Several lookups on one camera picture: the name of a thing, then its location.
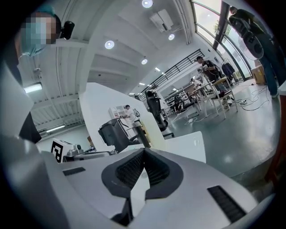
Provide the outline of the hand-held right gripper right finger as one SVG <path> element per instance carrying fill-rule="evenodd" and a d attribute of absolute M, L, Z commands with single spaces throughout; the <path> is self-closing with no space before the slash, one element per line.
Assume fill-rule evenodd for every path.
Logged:
<path fill-rule="evenodd" d="M 174 161 L 146 148 L 143 163 L 150 184 L 145 194 L 146 200 L 167 198 L 181 185 L 184 173 Z"/>

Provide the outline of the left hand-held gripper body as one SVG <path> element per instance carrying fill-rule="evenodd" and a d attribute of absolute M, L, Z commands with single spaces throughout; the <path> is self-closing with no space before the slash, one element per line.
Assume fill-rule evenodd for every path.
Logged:
<path fill-rule="evenodd" d="M 97 151 L 93 146 L 83 150 L 80 144 L 71 144 L 63 140 L 53 139 L 51 153 L 58 163 L 81 161 L 110 156 L 109 151 Z"/>

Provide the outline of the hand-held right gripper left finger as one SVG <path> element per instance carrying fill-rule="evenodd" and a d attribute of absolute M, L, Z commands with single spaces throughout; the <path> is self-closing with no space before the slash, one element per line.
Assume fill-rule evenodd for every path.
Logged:
<path fill-rule="evenodd" d="M 101 179 L 112 195 L 130 198 L 130 192 L 143 169 L 144 149 L 140 148 L 127 157 L 105 167 L 101 173 Z"/>

